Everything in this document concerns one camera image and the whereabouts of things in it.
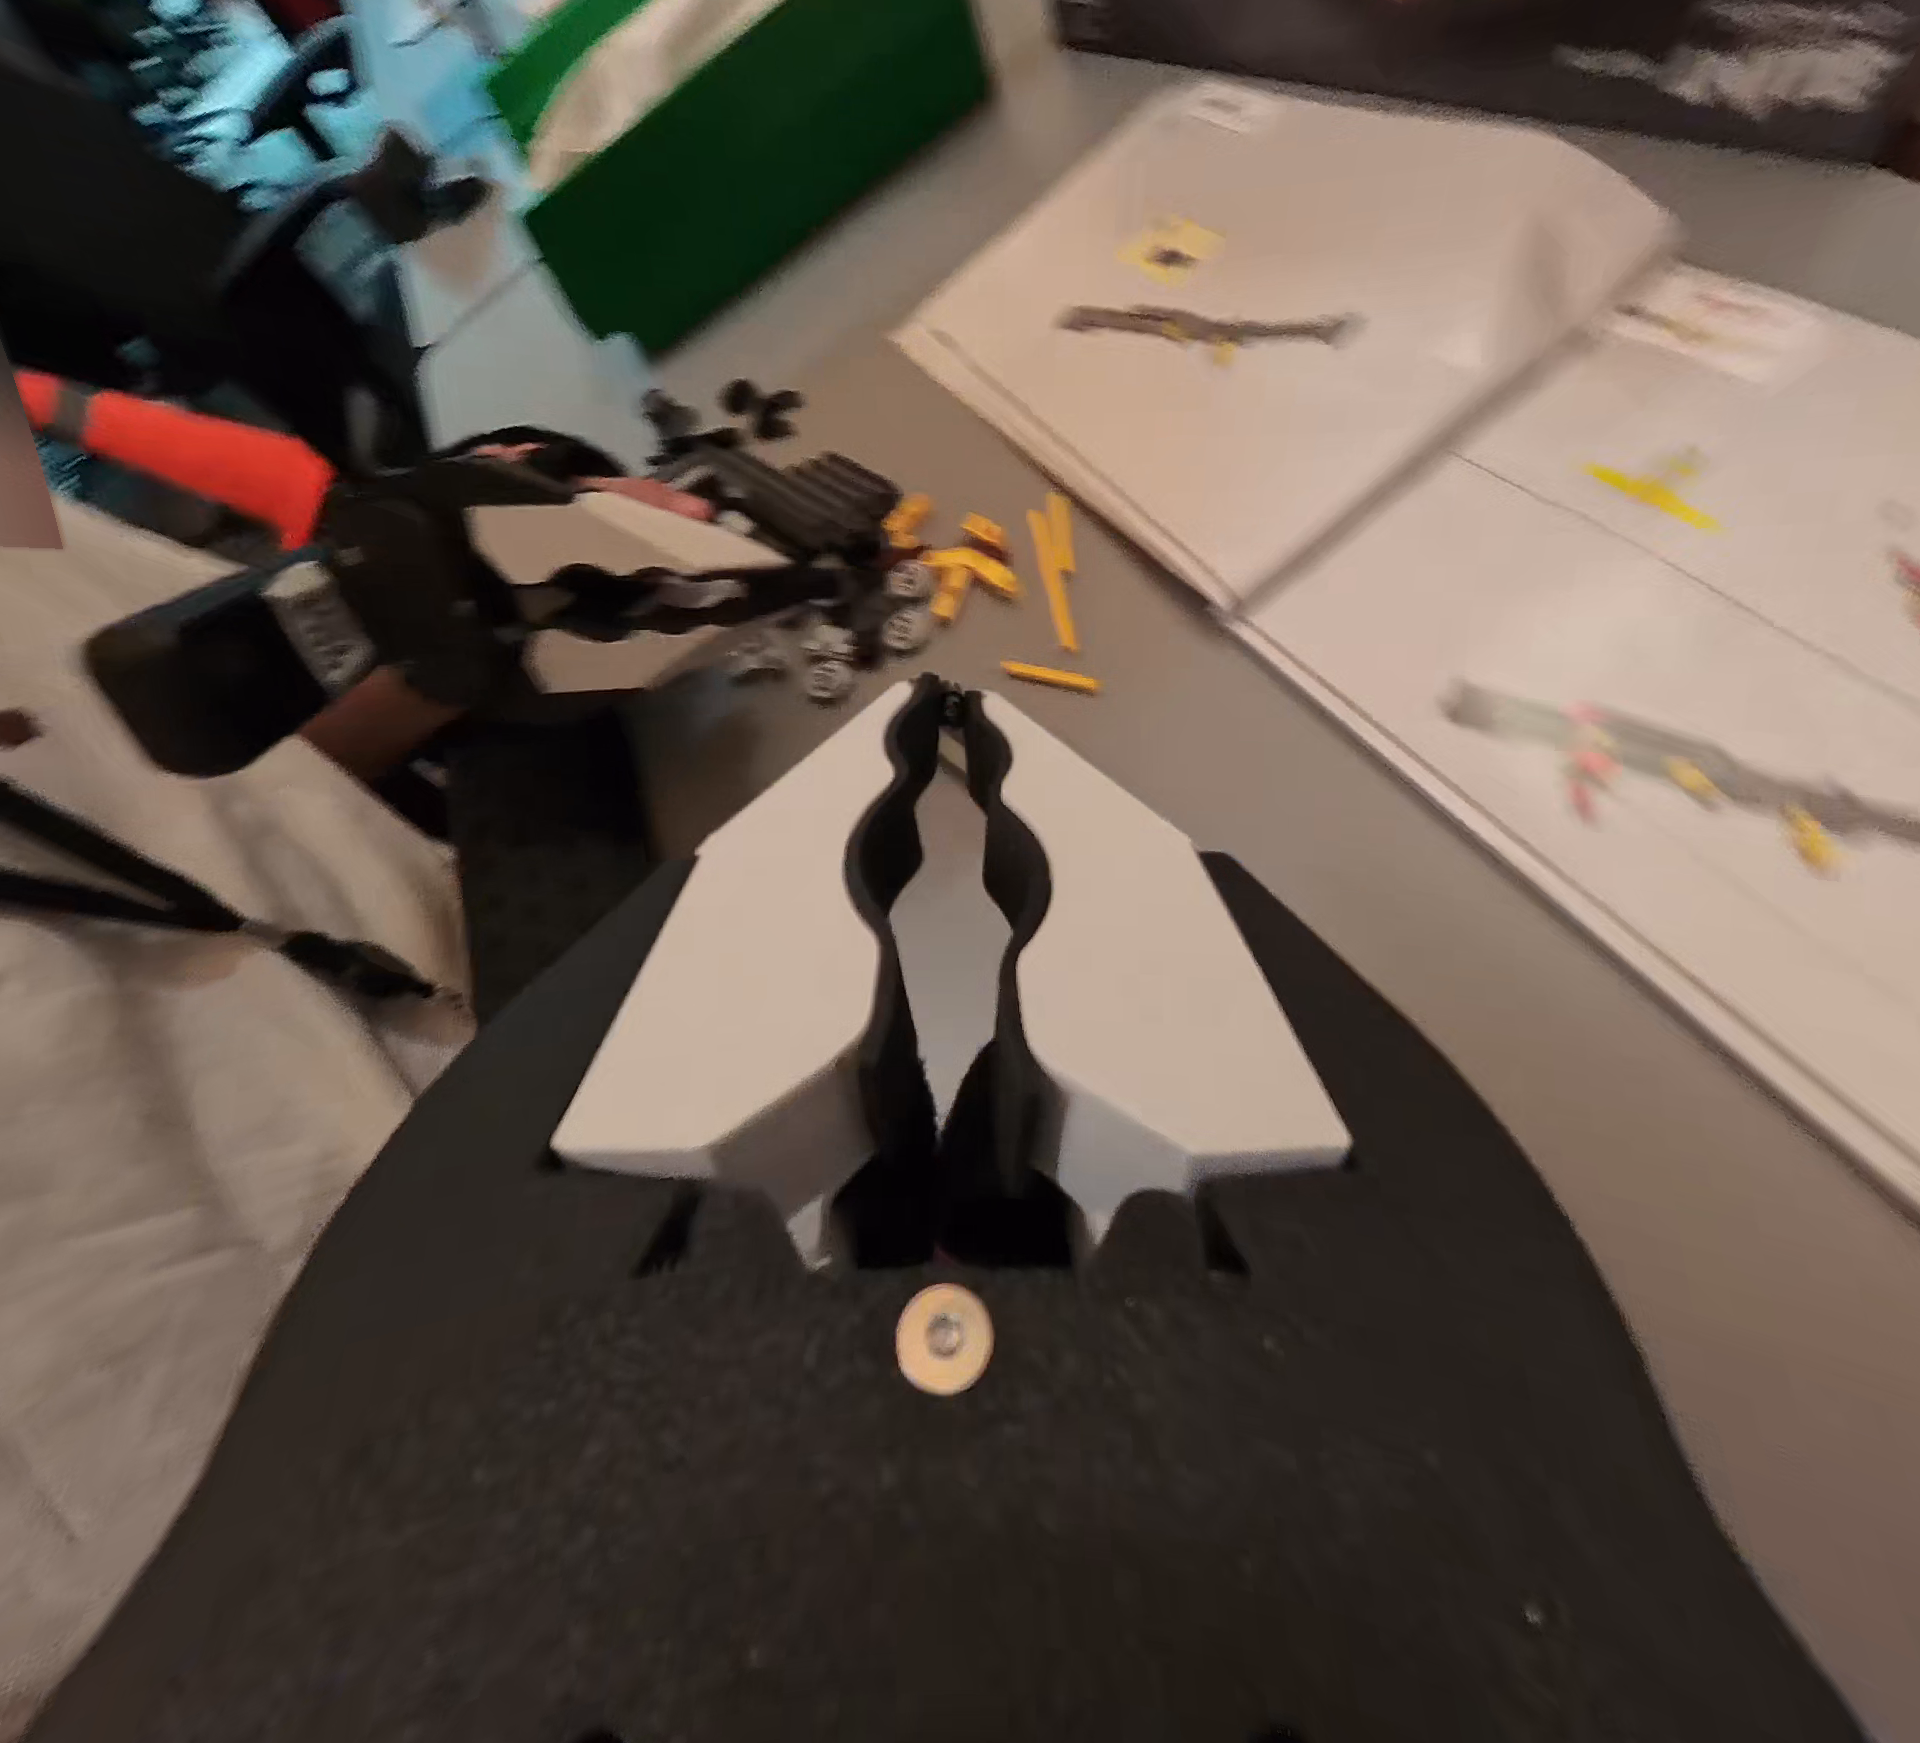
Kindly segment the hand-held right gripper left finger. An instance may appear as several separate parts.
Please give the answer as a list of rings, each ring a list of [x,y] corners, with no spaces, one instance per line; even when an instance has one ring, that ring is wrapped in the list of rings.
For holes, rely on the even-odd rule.
[[[888,918],[860,902],[855,834],[895,785],[895,725],[940,746],[943,685],[898,680],[699,844],[551,1132],[570,1169],[763,1198],[810,1269],[834,1195],[877,1154],[858,1059],[882,1008]]]

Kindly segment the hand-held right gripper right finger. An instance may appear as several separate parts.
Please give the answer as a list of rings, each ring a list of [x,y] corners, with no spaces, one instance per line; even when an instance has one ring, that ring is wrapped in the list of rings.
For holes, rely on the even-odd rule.
[[[1067,1268],[1137,1197],[1332,1170],[1354,1136],[1193,839],[1000,695],[947,726],[1007,926],[943,1129],[943,1250]]]

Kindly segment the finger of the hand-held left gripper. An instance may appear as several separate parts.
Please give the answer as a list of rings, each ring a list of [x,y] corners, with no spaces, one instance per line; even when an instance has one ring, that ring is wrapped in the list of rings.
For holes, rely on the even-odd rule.
[[[804,601],[718,601],[658,607],[640,617],[562,617],[554,601],[524,601],[523,674],[534,696],[651,690],[723,657],[738,639]]]
[[[526,607],[796,607],[842,575],[613,492],[480,507],[480,558]]]

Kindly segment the pile of black lego parts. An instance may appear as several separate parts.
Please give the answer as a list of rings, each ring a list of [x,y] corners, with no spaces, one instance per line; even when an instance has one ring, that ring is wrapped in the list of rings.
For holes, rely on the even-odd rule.
[[[900,587],[912,557],[893,525],[900,485],[837,451],[775,459],[774,450],[799,431],[796,390],[738,378],[706,413],[651,388],[638,412],[654,434],[656,482],[704,499],[718,527],[804,569],[804,593],[765,627],[798,632],[791,658],[805,666],[807,698],[846,698],[854,674],[889,651],[891,617],[924,602],[913,583]]]

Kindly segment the person's left forearm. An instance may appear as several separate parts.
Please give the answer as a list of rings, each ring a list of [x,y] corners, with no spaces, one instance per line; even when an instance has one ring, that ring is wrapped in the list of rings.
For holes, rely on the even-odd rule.
[[[36,434],[225,505],[289,550],[314,540],[334,467],[302,438],[31,367],[12,384]]]

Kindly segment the open lego instruction booklet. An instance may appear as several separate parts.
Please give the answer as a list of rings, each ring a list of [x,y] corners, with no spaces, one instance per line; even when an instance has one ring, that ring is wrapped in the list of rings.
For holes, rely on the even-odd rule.
[[[1198,82],[900,325],[1915,1203],[1915,340],[1547,132]]]

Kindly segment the person's left hand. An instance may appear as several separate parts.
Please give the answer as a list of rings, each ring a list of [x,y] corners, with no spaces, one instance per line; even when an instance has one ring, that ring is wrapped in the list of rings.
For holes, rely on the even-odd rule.
[[[377,669],[302,729],[341,771],[373,784],[410,763],[466,710],[422,695],[398,669]]]

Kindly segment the heap of small yellow pieces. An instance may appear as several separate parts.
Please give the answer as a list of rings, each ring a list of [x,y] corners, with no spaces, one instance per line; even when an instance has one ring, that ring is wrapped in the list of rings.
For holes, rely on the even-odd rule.
[[[925,530],[933,516],[932,497],[907,493],[883,519],[889,597],[900,605],[927,607],[940,624],[956,623],[974,591],[1007,605],[1019,602],[1023,588],[1013,562],[1011,530],[985,514],[968,513],[952,540],[927,540]]]

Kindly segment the green storage box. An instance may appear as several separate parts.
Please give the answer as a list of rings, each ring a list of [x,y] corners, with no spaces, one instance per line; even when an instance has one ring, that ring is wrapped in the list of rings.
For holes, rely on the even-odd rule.
[[[485,80],[594,340],[686,340],[988,95],[972,0],[560,0]]]

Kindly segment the black office chair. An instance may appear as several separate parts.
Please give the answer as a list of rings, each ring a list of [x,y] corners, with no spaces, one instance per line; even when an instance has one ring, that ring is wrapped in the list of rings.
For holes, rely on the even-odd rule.
[[[384,128],[360,162],[331,164],[247,210],[161,159],[108,103],[4,50],[4,349],[16,372],[108,388],[127,352],[156,355],[163,390],[230,385],[351,475],[418,459],[427,440],[416,355],[398,308],[356,304],[310,238],[347,220],[382,250],[464,223],[493,197]]]

